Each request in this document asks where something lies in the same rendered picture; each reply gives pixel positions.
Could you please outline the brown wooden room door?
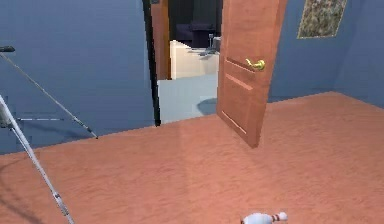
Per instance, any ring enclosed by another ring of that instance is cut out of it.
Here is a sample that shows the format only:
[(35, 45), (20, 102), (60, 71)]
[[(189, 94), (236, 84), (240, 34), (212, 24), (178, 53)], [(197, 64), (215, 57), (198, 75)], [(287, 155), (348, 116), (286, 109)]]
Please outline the brown wooden room door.
[[(217, 115), (259, 145), (288, 0), (223, 0)], [(246, 59), (266, 62), (262, 71)]]
[(171, 79), (169, 0), (150, 0), (158, 80)]

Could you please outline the dark blue sofa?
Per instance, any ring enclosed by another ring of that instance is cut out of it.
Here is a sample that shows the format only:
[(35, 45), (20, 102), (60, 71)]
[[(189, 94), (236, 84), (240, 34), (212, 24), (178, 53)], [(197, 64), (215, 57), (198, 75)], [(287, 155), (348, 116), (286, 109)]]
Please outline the dark blue sofa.
[(209, 46), (209, 35), (215, 33), (212, 24), (190, 23), (176, 25), (176, 40), (191, 48), (206, 48)]

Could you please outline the white bowling pin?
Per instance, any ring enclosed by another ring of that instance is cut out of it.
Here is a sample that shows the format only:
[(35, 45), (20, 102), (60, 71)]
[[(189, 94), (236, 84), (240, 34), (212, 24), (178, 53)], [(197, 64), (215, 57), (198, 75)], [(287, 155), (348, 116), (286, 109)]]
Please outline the white bowling pin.
[(252, 213), (244, 217), (240, 224), (273, 224), (274, 222), (287, 221), (288, 215), (285, 212), (269, 215), (266, 213)]

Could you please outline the grey tripod stand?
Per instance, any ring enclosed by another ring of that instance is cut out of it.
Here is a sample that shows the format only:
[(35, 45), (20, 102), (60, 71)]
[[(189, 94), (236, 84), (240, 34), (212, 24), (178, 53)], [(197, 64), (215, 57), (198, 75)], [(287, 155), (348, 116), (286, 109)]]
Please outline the grey tripod stand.
[[(76, 123), (78, 123), (84, 129), (86, 129), (92, 136), (98, 139), (99, 136), (89, 126), (84, 124), (78, 117), (72, 114), (64, 105), (62, 105), (51, 94), (49, 94), (42, 86), (40, 86), (34, 79), (32, 79), (27, 73), (25, 73), (18, 65), (16, 65), (11, 59), (9, 59), (7, 56), (4, 55), (4, 53), (9, 53), (14, 51), (15, 51), (15, 48), (13, 46), (0, 46), (0, 57), (2, 57), (4, 60), (9, 62), (11, 65), (13, 65), (22, 75), (24, 75), (30, 82), (32, 82), (41, 92), (43, 92), (48, 98), (50, 98), (55, 104), (57, 104), (64, 112), (66, 112)], [(37, 171), (40, 173), (44, 182), (49, 187), (53, 199), (56, 201), (58, 208), (61, 210), (63, 216), (67, 219), (68, 224), (75, 224), (75, 221), (70, 215), (69, 210), (65, 205), (65, 203), (63, 202), (62, 197), (52, 185), (48, 175), (46, 174), (45, 170), (41, 166), (32, 147), (30, 146), (29, 141), (27, 140), (24, 133), (20, 129), (16, 119), (10, 112), (9, 107), (7, 106), (7, 104), (5, 103), (5, 100), (1, 95), (0, 95), (0, 127), (7, 128), (15, 134), (15, 136), (23, 146), (25, 152), (27, 153), (32, 163), (36, 167)]]

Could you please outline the framed speckled wall picture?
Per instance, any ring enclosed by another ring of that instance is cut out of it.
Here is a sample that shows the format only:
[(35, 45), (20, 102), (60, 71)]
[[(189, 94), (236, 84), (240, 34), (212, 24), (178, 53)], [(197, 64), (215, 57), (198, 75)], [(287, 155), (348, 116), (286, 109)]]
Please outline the framed speckled wall picture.
[(305, 0), (298, 39), (330, 38), (338, 33), (348, 0)]

